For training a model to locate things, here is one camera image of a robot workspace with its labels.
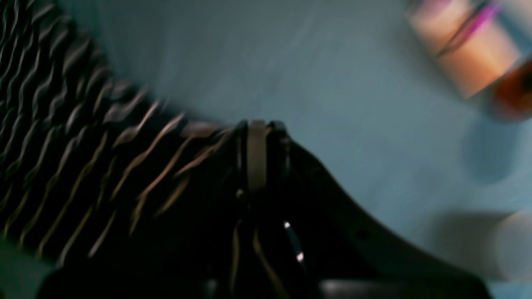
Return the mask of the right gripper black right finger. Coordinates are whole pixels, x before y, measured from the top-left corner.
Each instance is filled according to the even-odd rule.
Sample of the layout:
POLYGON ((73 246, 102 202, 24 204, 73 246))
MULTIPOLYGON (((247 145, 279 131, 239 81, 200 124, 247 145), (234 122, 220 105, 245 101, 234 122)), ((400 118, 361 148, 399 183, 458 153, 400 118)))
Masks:
POLYGON ((490 299, 475 275, 370 216, 280 121, 266 127, 266 222, 285 229, 272 269, 292 298, 490 299))

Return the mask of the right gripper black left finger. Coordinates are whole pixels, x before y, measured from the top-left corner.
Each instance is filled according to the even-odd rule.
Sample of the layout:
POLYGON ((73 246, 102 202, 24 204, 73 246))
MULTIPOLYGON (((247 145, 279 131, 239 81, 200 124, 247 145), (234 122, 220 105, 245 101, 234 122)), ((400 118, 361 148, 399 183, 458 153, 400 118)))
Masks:
POLYGON ((262 299, 258 217, 266 187, 266 124, 237 125, 187 175, 173 206, 133 236, 49 275, 39 299, 262 299))

